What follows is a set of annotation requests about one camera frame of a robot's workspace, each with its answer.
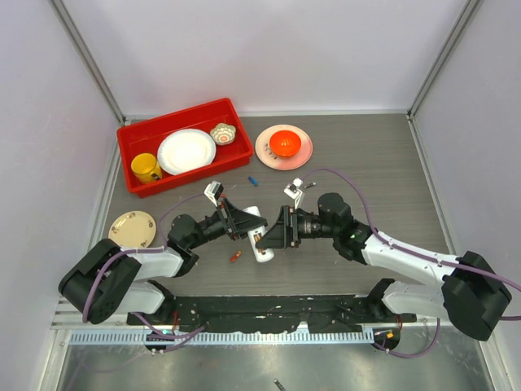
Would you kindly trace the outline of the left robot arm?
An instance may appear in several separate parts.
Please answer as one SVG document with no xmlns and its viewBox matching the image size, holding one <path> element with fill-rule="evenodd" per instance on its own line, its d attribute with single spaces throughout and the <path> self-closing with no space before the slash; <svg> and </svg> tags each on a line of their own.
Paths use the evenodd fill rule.
<svg viewBox="0 0 521 391">
<path fill-rule="evenodd" d="M 195 248 L 222 236 L 244 239 L 267 221 L 253 208 L 238 209 L 226 198 L 201 221 L 176 216 L 166 242 L 157 248 L 126 248 L 100 240 L 59 282 L 58 291 L 83 323 L 100 324 L 124 314 L 129 324 L 163 325 L 177 310 L 174 295 L 157 278 L 188 274 L 199 260 Z"/>
</svg>

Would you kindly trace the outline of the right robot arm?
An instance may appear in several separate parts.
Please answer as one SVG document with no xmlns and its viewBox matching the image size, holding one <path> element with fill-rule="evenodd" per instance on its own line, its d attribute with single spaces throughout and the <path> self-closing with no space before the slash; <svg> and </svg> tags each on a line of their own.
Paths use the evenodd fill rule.
<svg viewBox="0 0 521 391">
<path fill-rule="evenodd" d="M 393 279 L 373 289 L 367 302 L 371 318 L 384 322 L 394 314 L 416 314 L 451 322 L 475 340 L 486 341 L 512 296 L 504 282 L 478 253 L 460 257 L 430 252 L 356 220 L 337 193 L 318 198 L 317 212 L 283 206 L 277 221 L 256 242 L 264 250 L 298 248 L 302 239 L 331 239 L 348 261 L 391 270 L 414 280 Z"/>
</svg>

